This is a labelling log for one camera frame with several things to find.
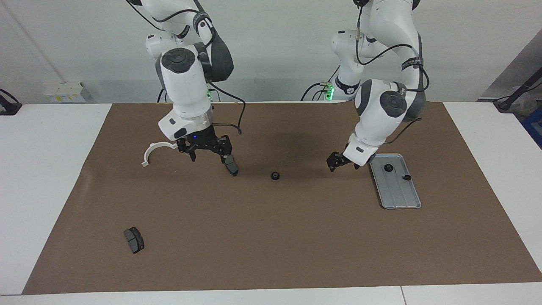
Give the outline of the blue crate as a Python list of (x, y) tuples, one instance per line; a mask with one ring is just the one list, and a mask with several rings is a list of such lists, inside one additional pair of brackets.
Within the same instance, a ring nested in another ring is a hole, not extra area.
[(542, 106), (523, 119), (521, 125), (538, 147), (542, 149)]

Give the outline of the white curved plastic bracket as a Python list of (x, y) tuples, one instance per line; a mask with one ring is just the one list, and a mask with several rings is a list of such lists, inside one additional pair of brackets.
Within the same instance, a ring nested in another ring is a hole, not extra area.
[(144, 155), (143, 155), (143, 162), (141, 163), (141, 165), (143, 167), (146, 167), (149, 165), (149, 157), (151, 155), (151, 153), (155, 150), (155, 149), (158, 149), (160, 147), (168, 147), (172, 150), (175, 150), (178, 148), (178, 145), (176, 143), (171, 143), (171, 142), (168, 142), (168, 141), (161, 141), (161, 142), (156, 142), (156, 143), (151, 143), (148, 148), (146, 149), (146, 151), (144, 152)]

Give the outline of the white wall box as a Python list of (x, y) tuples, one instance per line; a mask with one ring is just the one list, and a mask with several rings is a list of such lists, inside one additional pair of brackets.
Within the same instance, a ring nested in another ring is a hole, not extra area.
[(51, 103), (90, 103), (93, 98), (81, 82), (49, 84), (43, 95)]

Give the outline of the silver metal tray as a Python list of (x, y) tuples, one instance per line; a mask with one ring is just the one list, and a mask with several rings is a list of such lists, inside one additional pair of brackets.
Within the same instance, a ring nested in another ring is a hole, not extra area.
[[(385, 164), (392, 164), (394, 170), (386, 172)], [(410, 175), (405, 160), (400, 154), (376, 154), (370, 162), (371, 174), (381, 205), (387, 210), (421, 208), (422, 203), (413, 180), (403, 180)]]

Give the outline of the black pole stand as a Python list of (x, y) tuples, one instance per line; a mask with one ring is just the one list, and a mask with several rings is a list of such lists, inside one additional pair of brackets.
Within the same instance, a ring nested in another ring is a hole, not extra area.
[(525, 81), (518, 89), (516, 89), (511, 95), (507, 95), (507, 96), (495, 99), (492, 102), (493, 105), (497, 108), (499, 112), (508, 113), (513, 102), (515, 102), (523, 94), (530, 92), (538, 88), (540, 85), (542, 85), (542, 81), (540, 81), (539, 83), (536, 83), (541, 78), (542, 78), (542, 66), (533, 75), (531, 75), (527, 79), (527, 81)]

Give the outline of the black table clamp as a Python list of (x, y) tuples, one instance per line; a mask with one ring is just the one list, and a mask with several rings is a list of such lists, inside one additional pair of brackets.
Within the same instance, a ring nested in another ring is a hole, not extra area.
[[(11, 100), (14, 102), (8, 101), (4, 95), (8, 96)], [(21, 109), (23, 106), (22, 103), (20, 103), (10, 92), (6, 91), (5, 89), (0, 88), (0, 116), (13, 116), (16, 115), (17, 112)]]

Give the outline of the stacked grey brake pad pair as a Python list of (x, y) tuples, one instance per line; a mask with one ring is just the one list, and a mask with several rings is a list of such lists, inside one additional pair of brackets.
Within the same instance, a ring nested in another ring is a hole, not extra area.
[(123, 234), (130, 247), (130, 251), (133, 254), (137, 254), (144, 249), (145, 245), (143, 237), (141, 235), (141, 232), (136, 227), (131, 227), (127, 230), (124, 230)]

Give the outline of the brown table mat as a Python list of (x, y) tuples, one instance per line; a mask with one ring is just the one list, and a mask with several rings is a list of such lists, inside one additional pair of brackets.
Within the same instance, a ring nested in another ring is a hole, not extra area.
[(23, 294), (542, 282), (441, 103), (381, 148), (404, 156), (417, 210), (383, 209), (367, 166), (328, 170), (352, 103), (247, 106), (242, 135), (217, 128), (238, 176), (209, 151), (143, 167), (170, 109), (111, 107)]

